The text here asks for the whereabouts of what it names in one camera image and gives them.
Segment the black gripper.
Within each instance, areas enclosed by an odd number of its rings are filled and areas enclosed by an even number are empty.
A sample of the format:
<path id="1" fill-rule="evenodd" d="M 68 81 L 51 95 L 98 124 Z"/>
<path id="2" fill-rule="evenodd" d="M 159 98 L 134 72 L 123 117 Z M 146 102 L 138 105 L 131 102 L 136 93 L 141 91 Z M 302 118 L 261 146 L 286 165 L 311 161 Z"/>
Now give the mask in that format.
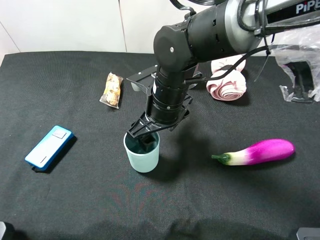
<path id="1" fill-rule="evenodd" d="M 187 107 L 192 103 L 192 101 L 192 96 L 186 94 L 182 105 L 179 108 L 170 110 L 157 107 L 157 105 L 153 102 L 153 96 L 148 95 L 145 112 L 142 113 L 137 121 L 131 124 L 131 127 L 127 130 L 128 135 L 132 138 L 141 138 L 141 142 L 146 147 L 151 146 L 155 141 L 152 133 L 166 129 L 173 131 L 181 121 L 189 116 L 190 111 Z M 168 119 L 171 117 L 169 114 L 174 113 L 173 122 L 166 121 L 165 123 L 162 123 L 155 120 L 151 115 L 148 115 L 148 113 L 151 113 L 153 109 L 155 109 L 156 115 L 160 115 L 161 119 Z"/>

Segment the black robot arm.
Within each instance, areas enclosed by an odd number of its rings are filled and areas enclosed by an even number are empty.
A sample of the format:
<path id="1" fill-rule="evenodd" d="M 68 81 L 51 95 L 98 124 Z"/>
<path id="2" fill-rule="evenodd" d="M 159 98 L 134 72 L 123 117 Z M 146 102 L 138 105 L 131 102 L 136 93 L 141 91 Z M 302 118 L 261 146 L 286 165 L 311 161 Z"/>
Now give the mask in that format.
<path id="1" fill-rule="evenodd" d="M 189 115 L 189 85 L 207 81 L 195 73 L 199 63 L 236 55 L 246 60 L 270 50 L 268 44 L 260 46 L 266 37 L 319 22 L 317 0 L 217 0 L 201 12 L 189 8 L 182 22 L 156 33 L 157 65 L 128 78 L 146 94 L 144 113 L 127 131 L 128 138 L 147 150 L 158 131 L 173 130 Z"/>

